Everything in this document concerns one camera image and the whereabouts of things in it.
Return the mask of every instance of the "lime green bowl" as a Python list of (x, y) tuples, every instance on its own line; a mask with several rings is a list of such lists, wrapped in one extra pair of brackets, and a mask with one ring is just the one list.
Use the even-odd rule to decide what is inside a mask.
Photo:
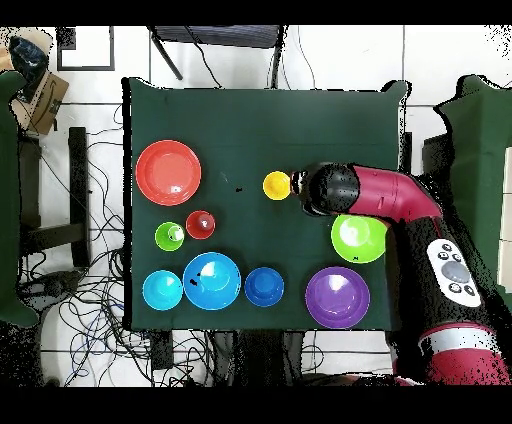
[(380, 258), (386, 251), (387, 228), (376, 218), (339, 215), (331, 229), (332, 245), (346, 261), (366, 264)]
[(155, 242), (157, 246), (166, 252), (178, 250), (185, 239), (183, 227), (174, 222), (164, 222), (155, 231)]

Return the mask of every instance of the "purple bowl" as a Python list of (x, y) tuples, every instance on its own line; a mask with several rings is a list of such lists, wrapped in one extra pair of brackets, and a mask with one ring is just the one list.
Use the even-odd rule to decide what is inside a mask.
[(320, 325), (350, 328), (363, 319), (370, 305), (370, 291), (355, 271), (340, 266), (318, 271), (306, 288), (306, 306)]

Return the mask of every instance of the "yellow cup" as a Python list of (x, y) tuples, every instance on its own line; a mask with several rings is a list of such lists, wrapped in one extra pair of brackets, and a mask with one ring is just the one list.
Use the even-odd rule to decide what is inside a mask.
[(263, 180), (263, 191), (269, 199), (285, 199), (290, 194), (290, 177), (281, 171), (271, 172)]

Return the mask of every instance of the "blue bowl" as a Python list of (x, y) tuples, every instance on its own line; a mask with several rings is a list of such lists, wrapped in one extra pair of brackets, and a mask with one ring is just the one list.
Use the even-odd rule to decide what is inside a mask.
[(207, 311), (223, 309), (233, 303), (240, 293), (241, 283), (236, 264), (216, 252), (196, 256), (183, 273), (183, 286), (188, 299)]
[(256, 268), (245, 279), (245, 295), (256, 306), (275, 305), (284, 292), (284, 280), (272, 268)]
[(179, 277), (170, 271), (155, 271), (144, 281), (142, 296), (153, 309), (167, 311), (180, 302), (183, 284)]

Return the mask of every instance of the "floor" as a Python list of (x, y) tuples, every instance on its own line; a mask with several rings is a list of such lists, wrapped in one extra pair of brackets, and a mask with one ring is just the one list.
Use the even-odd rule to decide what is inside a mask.
[[(55, 40), (54, 28), (41, 28)], [(319, 89), (380, 90), (390, 80), (405, 79), (412, 83), (412, 94), (405, 114), (406, 131), (413, 134), (412, 170), (422, 172), (421, 146), (424, 139), (445, 132), (442, 119), (432, 107), (455, 94), (460, 76), (476, 73), (487, 76), (501, 86), (512, 85), (511, 27), (484, 26), (300, 26), (290, 27), (284, 50), (284, 66), (291, 89), (308, 90), (313, 80)], [(109, 64), (108, 27), (78, 27), (76, 51), (62, 53), (66, 66), (101, 66)], [(122, 142), (122, 131), (104, 131), (120, 128), (122, 116), (118, 106), (122, 101), (121, 78), (140, 77), (161, 87), (212, 87), (214, 85), (199, 51), (188, 44), (167, 43), (166, 50), (184, 75), (178, 81), (167, 67), (149, 39), (145, 27), (115, 27), (115, 71), (57, 72), (56, 46), (50, 53), (50, 71), (69, 82), (58, 116), (58, 131), (51, 131), (41, 139), (43, 155), (64, 185), (69, 186), (67, 137), (70, 126), (85, 126), (91, 133), (88, 143)], [(314, 77), (304, 60), (304, 51)], [(204, 46), (206, 59), (216, 78), (225, 88), (264, 88), (272, 55), (271, 50)], [(280, 88), (287, 89), (280, 71)], [(122, 148), (97, 144), (89, 149), (89, 159), (109, 179), (107, 204), (114, 213), (123, 216), (122, 205)], [(96, 169), (91, 173), (105, 184), (105, 177)], [(42, 225), (69, 222), (68, 194), (41, 164)], [(102, 213), (101, 191), (91, 179), (89, 207), (96, 223), (91, 220), (91, 239), (98, 236), (98, 228), (105, 223)], [(121, 247), (123, 235), (105, 231), (110, 249)], [(101, 239), (92, 242), (92, 256), (105, 250)], [(70, 249), (67, 246), (49, 249), (47, 261), (39, 267), (42, 273), (71, 269)], [(41, 255), (32, 255), (29, 266), (40, 261)], [(88, 280), (107, 273), (106, 261), (98, 262)], [(76, 304), (82, 313), (90, 312), (90, 305)], [(82, 328), (75, 310), (69, 304), (53, 307), (46, 317), (42, 334), (42, 363), (46, 376), (58, 377), (64, 382), (72, 372), (71, 350), (83, 349), (75, 328)], [(86, 318), (90, 325), (94, 316)], [(311, 345), (314, 334), (308, 333), (305, 346)], [(188, 332), (177, 332), (177, 340), (188, 338)], [(340, 373), (346, 371), (390, 372), (389, 348), (382, 332), (318, 332), (316, 346), (323, 351), (323, 362), (317, 371)], [(176, 353), (186, 356), (186, 345)], [(321, 355), (313, 358), (312, 348), (303, 353), (303, 367), (309, 369)], [(90, 357), (83, 372), (70, 386), (95, 386), (97, 376), (112, 362), (112, 355), (99, 353)], [(204, 367), (195, 366), (193, 376), (201, 378)], [(159, 381), (163, 376), (155, 373)], [(110, 367), (108, 378), (101, 386), (148, 386), (134, 360), (119, 358)]]

